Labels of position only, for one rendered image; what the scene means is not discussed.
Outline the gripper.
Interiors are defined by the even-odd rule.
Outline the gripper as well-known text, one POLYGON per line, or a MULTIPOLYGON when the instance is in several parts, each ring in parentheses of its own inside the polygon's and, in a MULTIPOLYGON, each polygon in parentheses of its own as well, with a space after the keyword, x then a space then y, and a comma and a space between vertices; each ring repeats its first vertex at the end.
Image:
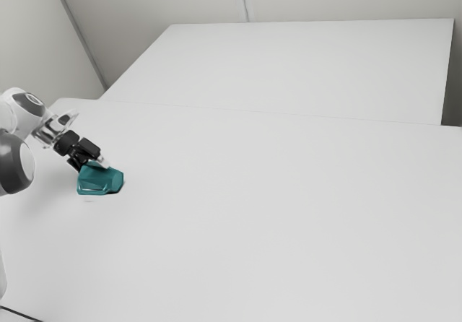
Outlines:
POLYGON ((95 162, 102 168, 109 168, 110 163, 103 157, 101 148, 89 139, 80 137, 69 130, 54 144, 53 149, 59 155, 69 156, 67 162, 79 173, 89 161, 95 162))

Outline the teal faceted mug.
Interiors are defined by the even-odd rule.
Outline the teal faceted mug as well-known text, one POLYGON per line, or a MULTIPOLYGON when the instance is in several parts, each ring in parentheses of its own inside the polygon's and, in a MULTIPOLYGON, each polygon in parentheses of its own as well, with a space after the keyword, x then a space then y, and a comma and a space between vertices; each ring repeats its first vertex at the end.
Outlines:
POLYGON ((79 195, 103 196, 118 193, 124 184, 124 174, 115 168, 103 168, 88 162, 79 171, 77 193, 79 195))

